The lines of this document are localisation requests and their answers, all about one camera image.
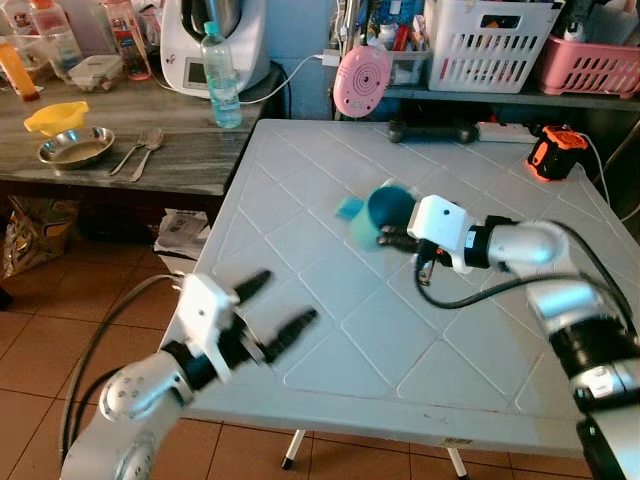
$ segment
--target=fork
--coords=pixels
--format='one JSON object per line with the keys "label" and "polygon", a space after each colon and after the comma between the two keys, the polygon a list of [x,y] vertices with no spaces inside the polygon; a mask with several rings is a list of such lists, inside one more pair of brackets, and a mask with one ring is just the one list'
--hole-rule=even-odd
{"label": "fork", "polygon": [[147,140],[145,141],[145,147],[147,147],[147,154],[142,159],[142,162],[140,162],[140,165],[138,165],[138,168],[136,168],[136,171],[133,172],[133,175],[129,179],[130,182],[137,182],[138,180],[140,180],[140,177],[142,176],[142,172],[144,172],[144,167],[147,165],[147,160],[149,159],[149,155],[151,155],[152,152],[154,152],[155,150],[159,149],[162,146],[163,136],[164,135],[162,133],[161,128],[152,128],[149,131],[149,135],[147,135]]}
{"label": "fork", "polygon": [[125,155],[125,157],[118,164],[118,166],[109,172],[109,176],[113,176],[116,173],[118,173],[120,170],[122,170],[122,167],[124,167],[124,164],[127,163],[127,160],[129,160],[129,157],[133,154],[133,152],[135,152],[140,147],[144,147],[144,144],[147,141],[148,134],[149,134],[148,130],[145,130],[140,134],[140,137],[138,138],[138,143],[136,143],[133,147],[131,147],[131,150],[129,150],[129,153]]}

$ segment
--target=yellow funnel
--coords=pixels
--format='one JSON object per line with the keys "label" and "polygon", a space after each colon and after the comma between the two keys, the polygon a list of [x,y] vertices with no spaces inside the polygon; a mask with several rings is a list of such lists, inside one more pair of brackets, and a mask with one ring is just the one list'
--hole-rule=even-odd
{"label": "yellow funnel", "polygon": [[41,131],[48,137],[72,128],[84,127],[84,114],[89,111],[87,102],[57,103],[41,108],[24,121],[30,132]]}

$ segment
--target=black cable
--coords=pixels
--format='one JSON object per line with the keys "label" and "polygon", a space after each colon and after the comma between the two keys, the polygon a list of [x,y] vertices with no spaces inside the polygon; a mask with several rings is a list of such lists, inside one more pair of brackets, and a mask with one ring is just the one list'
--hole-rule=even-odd
{"label": "black cable", "polygon": [[64,459],[67,457],[67,453],[69,452],[69,447],[71,446],[69,442],[70,438],[70,420],[71,420],[71,410],[73,408],[73,401],[78,393],[78,388],[80,386],[80,382],[82,381],[82,377],[84,376],[84,372],[93,356],[95,349],[97,348],[100,340],[104,336],[109,325],[113,323],[113,321],[122,313],[122,311],[129,306],[133,300],[135,300],[140,294],[144,291],[148,290],[154,284],[165,280],[170,279],[176,281],[178,278],[181,278],[181,275],[167,274],[167,275],[156,275],[154,277],[148,278],[144,282],[137,285],[133,290],[131,290],[120,303],[118,303],[114,309],[107,315],[104,321],[96,330],[93,337],[89,341],[89,345],[85,349],[82,357],[78,361],[78,367],[76,368],[73,377],[71,379],[71,383],[69,385],[69,390],[67,392],[67,399],[65,400],[64,409],[62,412],[62,421],[60,425],[60,440],[59,440],[59,448],[60,448],[60,466],[64,463]]}
{"label": "black cable", "polygon": [[91,395],[93,395],[93,393],[98,389],[98,387],[100,387],[100,385],[102,385],[104,382],[106,382],[112,376],[114,376],[118,371],[120,371],[122,367],[124,367],[124,365],[118,368],[109,370],[107,373],[103,373],[102,375],[100,375],[98,378],[94,380],[94,382],[89,386],[87,391],[84,393],[84,395],[80,399],[80,403],[78,404],[78,408],[74,415],[73,421],[71,422],[71,427],[70,427],[71,434],[70,434],[69,445],[73,445],[73,443],[78,438],[80,424],[82,423],[82,417],[84,416],[84,410],[89,404],[89,399],[91,398]]}
{"label": "black cable", "polygon": [[292,105],[293,96],[291,94],[291,82],[289,81],[289,75],[287,75],[287,72],[284,70],[284,67],[282,66],[281,63],[273,62],[273,64],[280,69],[280,72],[282,72],[282,75],[284,76],[284,79],[287,82],[287,92],[288,92],[287,96],[289,97],[289,115],[287,118],[291,120],[291,105]]}
{"label": "black cable", "polygon": [[638,332],[636,331],[636,327],[632,321],[633,311],[631,309],[631,305],[629,305],[627,298],[624,296],[624,293],[622,293],[622,290],[620,289],[620,286],[618,285],[618,283],[615,281],[615,279],[611,276],[611,274],[607,270],[607,267],[605,267],[602,261],[600,261],[600,259],[598,258],[596,253],[593,251],[593,249],[589,246],[587,241],[573,228],[571,228],[569,225],[565,223],[558,222],[555,220],[548,220],[548,221],[560,227],[566,234],[568,234],[571,238],[573,238],[578,245],[580,245],[580,248],[582,249],[582,251],[587,255],[587,257],[589,257],[589,260],[591,260],[591,263],[593,263],[593,265],[598,270],[598,273],[602,275],[602,278],[604,278],[605,282],[607,282],[609,287],[611,287],[611,289],[618,292],[620,297],[622,297],[622,299],[624,300],[624,309],[622,310],[622,312],[625,315],[625,321],[627,323],[627,331],[634,337],[637,337]]}
{"label": "black cable", "polygon": [[434,307],[441,308],[444,310],[456,310],[459,308],[468,307],[469,305],[473,305],[475,303],[481,302],[493,296],[499,295],[509,290],[513,290],[514,288],[519,288],[524,285],[528,285],[530,283],[548,282],[548,281],[557,281],[557,280],[582,281],[582,282],[588,283],[589,285],[594,287],[596,290],[598,290],[600,293],[604,293],[608,297],[610,297],[614,301],[614,303],[616,304],[616,306],[618,307],[622,315],[624,316],[625,322],[628,325],[631,325],[631,328],[633,328],[630,315],[628,314],[628,311],[626,308],[628,306],[628,302],[626,301],[626,298],[624,297],[624,295],[622,295],[622,293],[619,291],[619,289],[616,289],[608,284],[602,283],[599,280],[596,280],[595,278],[591,277],[590,275],[587,275],[586,273],[579,273],[579,274],[554,273],[554,274],[535,275],[532,277],[516,278],[513,280],[509,280],[507,282],[501,283],[499,285],[495,285],[486,290],[483,290],[482,292],[475,293],[473,295],[462,298],[460,300],[454,300],[452,302],[443,302],[443,301],[437,300],[431,297],[422,288],[422,284],[420,283],[420,271],[422,270],[422,267],[426,263],[426,261],[431,260],[430,258],[427,258],[428,257],[427,253],[431,251],[432,246],[433,244],[431,242],[427,242],[425,240],[420,242],[420,245],[418,247],[418,258],[416,260],[416,266],[414,268],[413,280],[416,285],[416,288],[418,289],[418,293],[420,294],[420,296],[425,301],[427,301],[427,303],[433,305]]}
{"label": "black cable", "polygon": [[373,4],[373,0],[367,0],[367,7],[364,15],[364,25],[363,25],[364,40],[362,41],[362,45],[364,46],[368,45],[367,34],[369,31],[369,17],[371,17],[372,4]]}

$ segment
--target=white kitchen appliance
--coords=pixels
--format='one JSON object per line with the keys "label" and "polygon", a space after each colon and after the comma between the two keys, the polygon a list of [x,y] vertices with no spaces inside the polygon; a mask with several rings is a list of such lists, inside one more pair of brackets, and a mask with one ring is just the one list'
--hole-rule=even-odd
{"label": "white kitchen appliance", "polygon": [[[209,98],[198,34],[193,28],[191,33],[187,32],[181,20],[183,1],[190,0],[167,0],[164,5],[160,37],[162,73],[178,92]],[[252,87],[269,73],[266,18],[267,0],[243,0],[240,21],[227,38],[238,74],[238,91]]]}

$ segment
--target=plastic bag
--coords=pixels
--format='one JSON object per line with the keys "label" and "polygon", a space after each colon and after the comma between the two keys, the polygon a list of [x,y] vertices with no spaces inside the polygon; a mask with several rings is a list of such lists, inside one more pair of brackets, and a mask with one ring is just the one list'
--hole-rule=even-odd
{"label": "plastic bag", "polygon": [[4,240],[4,278],[61,256],[78,216],[78,202],[27,197],[9,199],[13,213]]}

